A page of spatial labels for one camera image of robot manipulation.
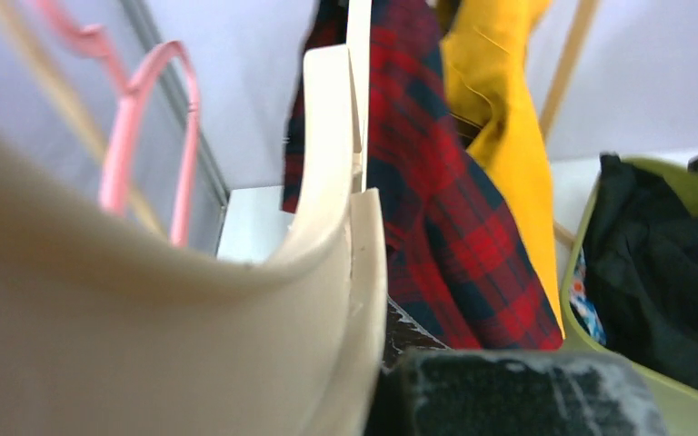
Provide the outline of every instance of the hanging clothes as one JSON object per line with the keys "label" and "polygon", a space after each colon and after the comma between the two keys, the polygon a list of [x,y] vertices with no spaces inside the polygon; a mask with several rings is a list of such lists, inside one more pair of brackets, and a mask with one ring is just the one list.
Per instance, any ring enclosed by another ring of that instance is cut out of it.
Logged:
{"label": "hanging clothes", "polygon": [[[340,44],[345,31],[346,9],[323,0],[306,46]],[[450,347],[556,349],[561,332],[510,210],[459,143],[439,39],[425,2],[373,1],[367,180],[381,197],[389,294]],[[285,154],[287,211],[303,159],[299,92]]]}
{"label": "hanging clothes", "polygon": [[698,217],[661,176],[604,155],[583,248],[606,346],[698,389]]}
{"label": "hanging clothes", "polygon": [[553,180],[525,83],[528,36],[550,0],[440,0],[445,95],[469,153],[513,213],[562,325],[553,235]]}

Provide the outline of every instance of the white floor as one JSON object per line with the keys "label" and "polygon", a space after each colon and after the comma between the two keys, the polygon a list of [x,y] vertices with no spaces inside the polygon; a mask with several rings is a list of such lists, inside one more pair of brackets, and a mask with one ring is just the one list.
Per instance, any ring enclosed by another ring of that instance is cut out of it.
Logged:
{"label": "white floor", "polygon": [[[686,164],[698,155],[698,149],[645,154]],[[572,233],[582,220],[584,206],[600,170],[597,156],[552,163],[555,219]],[[224,231],[218,247],[218,259],[260,263],[279,246],[293,222],[293,215],[280,211],[282,186],[232,191]],[[556,247],[558,277],[568,263],[569,250]]]}

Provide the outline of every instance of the plaid shirt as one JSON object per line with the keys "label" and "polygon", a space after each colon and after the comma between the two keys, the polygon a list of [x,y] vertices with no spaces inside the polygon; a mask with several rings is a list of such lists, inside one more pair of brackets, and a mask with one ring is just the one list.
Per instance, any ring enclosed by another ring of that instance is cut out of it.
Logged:
{"label": "plaid shirt", "polygon": [[[307,49],[345,41],[337,3],[321,1]],[[456,133],[440,36],[424,0],[374,0],[367,181],[381,196],[389,295],[450,347],[557,349],[560,330],[507,204]],[[283,208],[292,212],[301,90],[288,133]]]}

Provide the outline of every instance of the white surface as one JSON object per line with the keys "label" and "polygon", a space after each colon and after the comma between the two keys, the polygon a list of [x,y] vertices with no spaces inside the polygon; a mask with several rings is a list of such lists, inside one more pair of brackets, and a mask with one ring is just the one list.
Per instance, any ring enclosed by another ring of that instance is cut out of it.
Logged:
{"label": "white surface", "polygon": [[232,191],[218,259],[262,263],[282,243],[292,213],[282,212],[282,186]]}
{"label": "white surface", "polygon": [[315,0],[146,0],[162,37],[188,47],[202,129],[229,189],[281,184],[284,134]]}
{"label": "white surface", "polygon": [[[15,2],[24,5],[30,2]],[[145,56],[118,0],[64,0],[63,6],[81,25],[102,24],[130,71]],[[116,112],[114,88],[97,61],[83,59],[67,50],[48,32],[35,10],[25,7],[65,74],[104,132],[110,132]],[[64,183],[94,200],[100,168],[63,123],[33,76],[0,35],[0,136]],[[157,86],[145,111],[133,179],[144,191],[163,223],[172,217],[178,165],[183,149],[183,130]],[[197,168],[190,226],[192,247],[212,253],[220,229],[220,205]]]}
{"label": "white surface", "polygon": [[[540,111],[579,0],[553,0],[526,75]],[[698,2],[602,0],[548,138],[551,160],[698,147]]]}
{"label": "white surface", "polygon": [[[698,148],[641,155],[686,166],[690,159],[698,155]],[[593,185],[601,172],[599,157],[556,162],[552,164],[552,170],[555,219],[571,233],[576,234],[582,220],[584,207],[587,205],[587,199],[590,198]],[[571,252],[561,243],[558,243],[555,248],[557,251],[558,281],[561,281]]]}

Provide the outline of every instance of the yellow garment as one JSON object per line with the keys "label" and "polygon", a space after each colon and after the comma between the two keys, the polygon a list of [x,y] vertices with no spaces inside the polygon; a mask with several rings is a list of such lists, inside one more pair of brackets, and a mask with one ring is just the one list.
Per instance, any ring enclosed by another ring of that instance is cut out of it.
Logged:
{"label": "yellow garment", "polygon": [[[524,77],[528,37],[549,0],[462,0],[442,41],[454,116],[482,128],[467,148],[509,205],[558,324],[553,180]],[[440,22],[450,22],[440,0]]]}

